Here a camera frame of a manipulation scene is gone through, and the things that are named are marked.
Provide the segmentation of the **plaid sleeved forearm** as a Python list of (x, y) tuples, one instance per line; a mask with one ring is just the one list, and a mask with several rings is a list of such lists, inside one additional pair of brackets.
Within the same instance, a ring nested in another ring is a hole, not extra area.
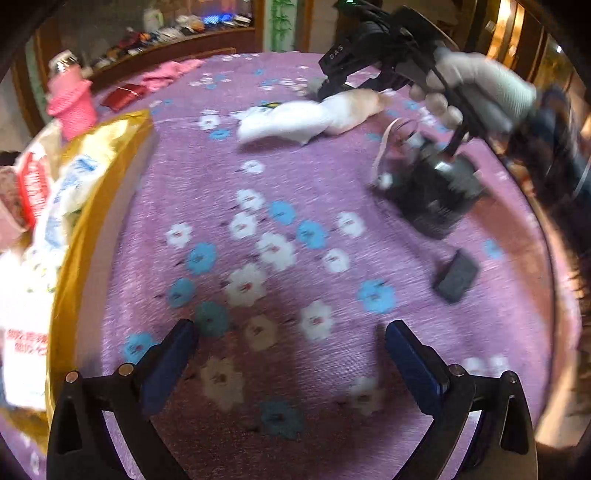
[(581, 151), (570, 99), (559, 87), (543, 91), (513, 132), (508, 155), (526, 168), (541, 201), (590, 206), (590, 160)]

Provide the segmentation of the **white gloved right hand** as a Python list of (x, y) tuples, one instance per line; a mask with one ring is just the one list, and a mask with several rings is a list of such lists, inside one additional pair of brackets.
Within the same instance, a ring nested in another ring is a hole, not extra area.
[(429, 112), (448, 129), (464, 120), (461, 108), (451, 103), (445, 90), (465, 94), (471, 107), (491, 134), (505, 134), (517, 127), (537, 103), (536, 87), (496, 60), (479, 53), (441, 50), (426, 86), (415, 84), (409, 96), (425, 104)]

